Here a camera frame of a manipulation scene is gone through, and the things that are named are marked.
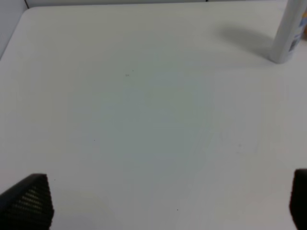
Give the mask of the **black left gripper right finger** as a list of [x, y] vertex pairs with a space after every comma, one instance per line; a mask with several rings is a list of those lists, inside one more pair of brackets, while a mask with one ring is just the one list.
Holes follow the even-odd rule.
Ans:
[[296, 169], [289, 203], [290, 214], [297, 230], [307, 230], [307, 170]]

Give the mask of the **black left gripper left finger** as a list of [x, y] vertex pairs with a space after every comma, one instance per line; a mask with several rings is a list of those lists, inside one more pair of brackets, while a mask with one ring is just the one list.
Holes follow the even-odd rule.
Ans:
[[46, 174], [31, 174], [0, 195], [2, 230], [48, 230], [54, 217]]

